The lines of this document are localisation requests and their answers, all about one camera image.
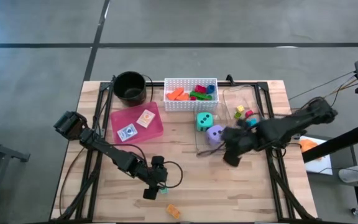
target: orange toy block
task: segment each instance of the orange toy block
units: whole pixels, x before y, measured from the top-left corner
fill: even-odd
[[[172,93],[167,93],[168,100],[175,100],[178,96],[180,96],[185,91],[184,88],[177,88]]]
[[[189,94],[185,93],[182,95],[177,96],[176,100],[189,100]]]
[[[167,207],[167,212],[169,214],[171,214],[171,216],[173,216],[174,218],[178,219],[180,217],[180,212],[177,208],[175,208],[175,206],[173,205],[168,205]]]

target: gray floor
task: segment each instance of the gray floor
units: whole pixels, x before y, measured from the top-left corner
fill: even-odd
[[[0,43],[92,42],[103,0],[0,1]],[[101,42],[358,42],[358,0],[112,0]],[[74,110],[91,49],[0,49],[0,142],[30,152],[14,161],[0,194],[0,223],[48,219],[67,141],[52,128]],[[288,96],[354,69],[358,48],[99,49],[91,80],[134,70],[154,80],[216,77],[285,81]],[[346,78],[291,101],[299,107]],[[341,92],[339,115],[311,134],[358,126],[358,95]],[[320,218],[358,223],[354,191],[311,180]]]

